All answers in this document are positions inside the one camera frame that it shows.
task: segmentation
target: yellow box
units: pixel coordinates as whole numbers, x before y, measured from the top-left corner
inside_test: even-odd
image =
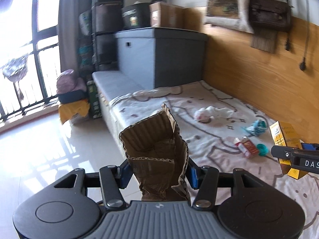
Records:
[[[272,124],[269,129],[275,145],[302,149],[299,135],[290,123],[277,121],[276,123]],[[289,160],[279,159],[279,164],[282,174],[287,174],[296,180],[304,177],[307,174],[305,171],[291,168],[291,162]]]

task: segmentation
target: corrugated cardboard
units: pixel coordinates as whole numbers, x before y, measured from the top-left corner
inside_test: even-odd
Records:
[[[277,121],[276,123],[272,124],[269,129],[275,145],[302,149],[300,137],[291,124]],[[289,160],[279,159],[279,163],[282,174],[287,174],[288,176],[297,180],[307,174],[305,171],[291,168],[291,163]]]
[[[184,28],[184,8],[165,2],[150,5],[151,26]]]
[[[166,105],[124,129],[119,137],[140,183],[142,200],[189,200],[185,182],[188,147]]]

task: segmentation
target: mattress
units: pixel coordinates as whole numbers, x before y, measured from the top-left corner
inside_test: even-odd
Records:
[[[161,109],[166,103],[171,109],[188,143],[189,155],[198,166],[210,165],[220,172],[232,172],[243,168],[266,183],[298,202],[306,213],[306,224],[300,238],[319,238],[319,175],[307,174],[300,180],[282,175],[277,159],[255,156],[246,159],[233,144],[235,137],[249,136],[242,127],[250,126],[255,120],[264,120],[267,125],[275,121],[263,112],[214,89],[204,81],[177,87],[138,91],[114,98],[106,105],[107,124],[125,157],[118,135],[121,130]],[[200,108],[214,106],[235,111],[229,119],[211,119],[199,123],[193,114]],[[255,143],[263,143],[269,150],[273,142],[267,129],[260,137],[249,136]],[[189,187],[192,199],[196,191]],[[216,204],[230,197],[230,189],[218,189]]]
[[[142,86],[117,70],[97,71],[92,76],[107,101],[127,93],[143,90]]]

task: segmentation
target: wooden wall panel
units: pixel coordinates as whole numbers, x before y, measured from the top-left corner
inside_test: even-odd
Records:
[[[319,143],[319,27],[310,25],[307,70],[302,61],[307,23],[293,18],[291,52],[286,33],[278,34],[276,53],[251,48],[251,34],[202,25],[205,8],[186,9],[186,28],[210,36],[204,80],[275,120],[291,123],[306,142]]]

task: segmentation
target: green box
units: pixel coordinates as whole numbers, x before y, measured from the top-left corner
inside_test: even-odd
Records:
[[[94,119],[102,117],[101,107],[98,101],[98,89],[94,81],[87,81],[87,93],[89,95],[90,116]]]

